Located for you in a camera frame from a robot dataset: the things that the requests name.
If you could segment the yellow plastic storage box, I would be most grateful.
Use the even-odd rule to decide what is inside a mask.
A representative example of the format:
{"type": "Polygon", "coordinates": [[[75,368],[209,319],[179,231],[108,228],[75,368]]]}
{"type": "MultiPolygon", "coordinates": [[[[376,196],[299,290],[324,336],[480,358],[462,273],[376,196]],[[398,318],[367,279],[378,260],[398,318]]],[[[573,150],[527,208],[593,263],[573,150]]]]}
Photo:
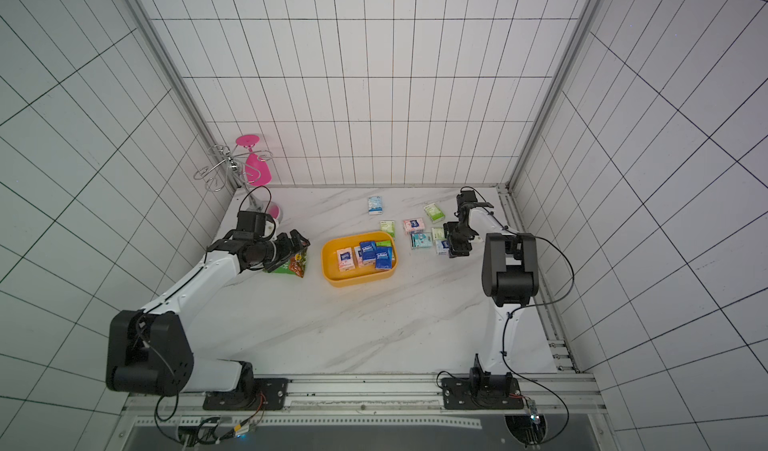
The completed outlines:
{"type": "Polygon", "coordinates": [[[394,275],[399,263],[394,239],[384,231],[335,238],[327,241],[322,248],[322,271],[325,279],[334,287],[367,284],[387,279],[394,275]],[[392,258],[387,269],[377,268],[376,257],[363,259],[362,243],[383,245],[392,258]]]}

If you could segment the pink white tissue pack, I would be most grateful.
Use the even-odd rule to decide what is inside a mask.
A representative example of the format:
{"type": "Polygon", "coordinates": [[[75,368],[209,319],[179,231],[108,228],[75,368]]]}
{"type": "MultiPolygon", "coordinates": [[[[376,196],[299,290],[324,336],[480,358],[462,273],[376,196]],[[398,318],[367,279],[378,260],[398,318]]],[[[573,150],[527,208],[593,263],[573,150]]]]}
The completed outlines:
{"type": "Polygon", "coordinates": [[[356,268],[352,248],[342,248],[336,251],[337,264],[340,272],[352,271],[356,268]]]}

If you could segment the dark blue tissue pack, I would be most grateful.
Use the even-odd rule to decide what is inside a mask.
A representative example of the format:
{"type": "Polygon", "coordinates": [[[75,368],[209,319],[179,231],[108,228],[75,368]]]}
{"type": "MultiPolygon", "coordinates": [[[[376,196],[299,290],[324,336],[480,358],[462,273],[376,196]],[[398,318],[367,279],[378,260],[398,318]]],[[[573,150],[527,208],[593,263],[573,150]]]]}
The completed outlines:
{"type": "Polygon", "coordinates": [[[377,246],[375,255],[376,270],[391,270],[394,264],[394,251],[390,246],[377,246]]]}
{"type": "Polygon", "coordinates": [[[360,263],[367,266],[376,261],[377,246],[374,241],[362,241],[358,246],[358,257],[360,263]]]}

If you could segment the dark blue tissue pack front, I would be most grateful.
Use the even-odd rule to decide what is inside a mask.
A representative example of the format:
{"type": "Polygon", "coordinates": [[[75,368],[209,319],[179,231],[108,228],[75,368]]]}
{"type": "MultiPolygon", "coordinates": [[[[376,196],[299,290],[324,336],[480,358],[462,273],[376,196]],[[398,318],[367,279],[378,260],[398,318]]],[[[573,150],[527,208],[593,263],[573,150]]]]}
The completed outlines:
{"type": "Polygon", "coordinates": [[[374,241],[362,241],[358,246],[358,257],[360,263],[367,266],[376,261],[377,246],[374,241]]]}

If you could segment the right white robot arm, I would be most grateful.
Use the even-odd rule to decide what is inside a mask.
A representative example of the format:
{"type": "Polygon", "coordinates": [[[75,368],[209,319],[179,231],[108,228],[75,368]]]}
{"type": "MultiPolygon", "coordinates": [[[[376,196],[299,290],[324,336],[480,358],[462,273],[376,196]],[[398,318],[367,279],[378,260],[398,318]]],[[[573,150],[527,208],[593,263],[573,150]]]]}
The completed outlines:
{"type": "Polygon", "coordinates": [[[438,385],[448,409],[523,409],[526,398],[508,362],[522,310],[539,291],[536,238],[511,231],[492,212],[493,205],[472,190],[456,198],[454,221],[443,224],[448,256],[468,257],[477,241],[483,247],[481,288],[490,300],[482,350],[465,378],[444,378],[438,385]]]}

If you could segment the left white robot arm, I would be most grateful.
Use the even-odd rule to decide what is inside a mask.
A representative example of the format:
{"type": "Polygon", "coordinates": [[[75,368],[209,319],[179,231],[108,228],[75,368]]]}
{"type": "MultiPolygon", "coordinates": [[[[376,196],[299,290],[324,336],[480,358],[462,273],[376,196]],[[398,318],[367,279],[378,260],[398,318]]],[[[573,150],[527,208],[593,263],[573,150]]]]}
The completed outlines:
{"type": "Polygon", "coordinates": [[[207,247],[201,261],[180,281],[142,308],[119,312],[109,328],[106,387],[175,396],[229,393],[244,386],[252,377],[247,365],[196,358],[185,327],[240,274],[271,273],[310,246],[298,231],[277,229],[268,213],[240,211],[236,227],[207,247]]]}

